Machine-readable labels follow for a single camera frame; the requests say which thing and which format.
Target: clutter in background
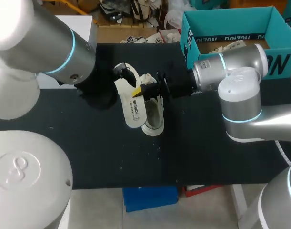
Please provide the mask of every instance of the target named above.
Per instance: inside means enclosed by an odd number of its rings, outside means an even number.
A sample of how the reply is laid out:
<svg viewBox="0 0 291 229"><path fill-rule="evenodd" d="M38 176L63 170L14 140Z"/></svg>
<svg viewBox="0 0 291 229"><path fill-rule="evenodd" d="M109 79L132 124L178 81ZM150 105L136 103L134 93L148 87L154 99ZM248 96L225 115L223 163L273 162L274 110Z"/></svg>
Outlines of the clutter in background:
<svg viewBox="0 0 291 229"><path fill-rule="evenodd" d="M188 0L169 0L168 13L164 19L164 28L169 23L174 28L181 29L183 13L194 10L196 9L189 4Z"/></svg>
<svg viewBox="0 0 291 229"><path fill-rule="evenodd" d="M165 43L176 43L180 41L180 33L178 30L159 30L159 33Z"/></svg>
<svg viewBox="0 0 291 229"><path fill-rule="evenodd" d="M129 36L126 40L122 40L121 43L176 43L180 41L180 34L178 30L160 30L158 33L151 35L148 38Z"/></svg>

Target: black tabletop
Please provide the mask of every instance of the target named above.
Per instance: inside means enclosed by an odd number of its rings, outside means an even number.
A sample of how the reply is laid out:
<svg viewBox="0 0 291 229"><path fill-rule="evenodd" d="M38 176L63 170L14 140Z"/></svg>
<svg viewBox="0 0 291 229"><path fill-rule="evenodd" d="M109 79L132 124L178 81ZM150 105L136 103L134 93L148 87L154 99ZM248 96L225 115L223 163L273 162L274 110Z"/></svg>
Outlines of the black tabletop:
<svg viewBox="0 0 291 229"><path fill-rule="evenodd" d="M97 62L127 62L142 75L157 70L180 77L186 67L179 44L98 44ZM291 103L291 80L264 80L263 105ZM67 154L74 189L266 183L286 166L273 141L230 140L217 93L164 103L164 132L158 137L126 126L120 99L96 110L74 89L41 89L36 106L0 130L27 130L56 142ZM291 143L281 142L291 160Z"/></svg>

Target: gray floor tile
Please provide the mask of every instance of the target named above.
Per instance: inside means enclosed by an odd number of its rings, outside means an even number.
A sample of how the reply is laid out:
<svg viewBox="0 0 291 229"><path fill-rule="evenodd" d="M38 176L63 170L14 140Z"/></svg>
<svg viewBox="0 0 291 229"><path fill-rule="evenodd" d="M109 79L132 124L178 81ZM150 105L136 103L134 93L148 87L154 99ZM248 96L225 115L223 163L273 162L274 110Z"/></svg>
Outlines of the gray floor tile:
<svg viewBox="0 0 291 229"><path fill-rule="evenodd" d="M242 189L244 191L246 203L248 207L254 202L256 197L261 193L265 185L266 184L242 185Z"/></svg>
<svg viewBox="0 0 291 229"><path fill-rule="evenodd" d="M175 205L127 213L123 229L237 229L229 187L217 188Z"/></svg>
<svg viewBox="0 0 291 229"><path fill-rule="evenodd" d="M74 190L68 229L122 229L122 188Z"/></svg>

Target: white cable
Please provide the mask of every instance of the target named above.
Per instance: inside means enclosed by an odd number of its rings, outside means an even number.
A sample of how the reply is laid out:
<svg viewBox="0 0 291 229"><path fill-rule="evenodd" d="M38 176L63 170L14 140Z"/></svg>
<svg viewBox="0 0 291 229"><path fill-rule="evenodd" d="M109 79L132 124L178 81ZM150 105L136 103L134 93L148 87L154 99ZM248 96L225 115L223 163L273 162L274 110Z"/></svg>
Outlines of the white cable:
<svg viewBox="0 0 291 229"><path fill-rule="evenodd" d="M279 141L274 141L275 144L277 145L279 152L281 153L282 157L284 158L284 160L286 161L286 163L291 166L291 161L288 159L288 157L285 155L282 146L280 145Z"/></svg>

